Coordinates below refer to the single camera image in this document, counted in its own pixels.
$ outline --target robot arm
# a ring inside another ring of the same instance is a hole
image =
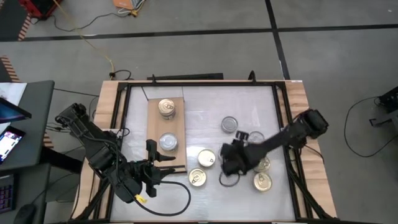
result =
[[[260,144],[248,143],[249,134],[238,131],[236,139],[231,144],[223,144],[221,156],[223,158],[222,170],[225,175],[246,174],[255,168],[268,152],[279,146],[292,146],[295,149],[304,147],[309,136],[316,139],[325,133],[329,124],[317,110],[306,110],[297,116],[297,119],[286,126],[281,132]]]
[[[154,161],[169,161],[175,157],[159,154],[156,149],[157,143],[151,139],[146,141],[148,159],[128,162],[120,152],[121,140],[116,134],[102,131],[93,124],[82,104],[71,105],[55,120],[70,128],[84,145],[90,167],[101,180],[108,181],[115,194],[126,203],[137,200],[142,183],[146,184],[148,196],[156,197],[154,185],[159,185],[166,175],[175,171],[154,166]]]

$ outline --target tin can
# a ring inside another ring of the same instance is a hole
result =
[[[210,167],[215,163],[216,156],[212,150],[204,149],[199,152],[198,161],[200,165],[204,167]]]
[[[163,99],[158,104],[159,113],[164,119],[172,119],[175,115],[175,105],[170,99]]]
[[[260,172],[254,176],[253,184],[257,190],[259,190],[261,192],[265,192],[265,191],[271,189],[272,180],[268,174],[266,174],[264,172]]]
[[[189,172],[189,182],[195,187],[202,186],[206,182],[206,173],[205,171],[196,168]]]
[[[263,141],[265,141],[265,137],[263,134],[261,134],[261,132],[259,131],[253,131],[249,134],[248,137],[248,142],[249,143],[254,143],[254,144],[260,144]]]
[[[173,151],[177,148],[177,137],[173,133],[164,133],[159,139],[160,147],[167,151]]]
[[[225,133],[234,133],[238,128],[238,121],[231,116],[227,116],[221,122],[221,128]]]
[[[270,166],[271,166],[270,160],[268,159],[268,157],[265,157],[260,160],[260,163],[253,170],[256,172],[265,172],[269,170]]]

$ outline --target monitor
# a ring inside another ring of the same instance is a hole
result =
[[[13,105],[4,98],[0,98],[0,124],[28,119],[31,117],[32,115],[26,110]]]

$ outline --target white surface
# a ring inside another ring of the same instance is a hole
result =
[[[185,100],[185,138],[187,145],[188,172],[199,167],[198,153],[212,149],[218,153],[223,142],[231,142],[234,134],[221,130],[225,116],[238,120],[238,130],[250,133],[260,131],[266,138],[279,131],[272,89],[268,86],[185,86],[144,88],[151,98],[179,97]],[[146,157],[147,100],[142,88],[132,88],[126,127],[131,134],[124,138],[122,153],[130,160]],[[253,186],[254,173],[242,176],[239,183],[225,188],[218,182],[220,161],[209,168],[206,183],[194,187],[188,182],[188,174],[173,174],[164,180],[185,184],[191,191],[192,201],[188,209],[175,217],[152,215],[135,203],[124,203],[115,197],[112,206],[112,221],[222,221],[222,220],[294,220],[292,198],[282,148],[269,153],[271,168],[267,172],[272,179],[272,188],[259,192]],[[149,198],[145,189],[141,195],[148,199],[145,206],[155,212],[175,213],[188,200],[186,191],[177,185],[156,186],[157,197]]]
[[[0,97],[6,99],[13,105],[18,106],[22,95],[24,94],[26,83],[0,83]],[[10,125],[11,123],[0,124],[0,134]]]

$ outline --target wooden board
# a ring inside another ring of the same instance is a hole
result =
[[[173,119],[164,119],[159,113],[158,104],[163,99],[151,99],[148,101],[148,125],[147,139],[153,139],[157,142],[157,151],[165,156],[175,156],[173,161],[155,161],[155,166],[180,166],[175,171],[187,171],[187,148],[185,147],[185,109],[184,99],[182,97],[169,98],[175,105],[175,116]],[[172,152],[166,152],[159,146],[159,139],[164,133],[173,133],[177,137],[177,149]]]

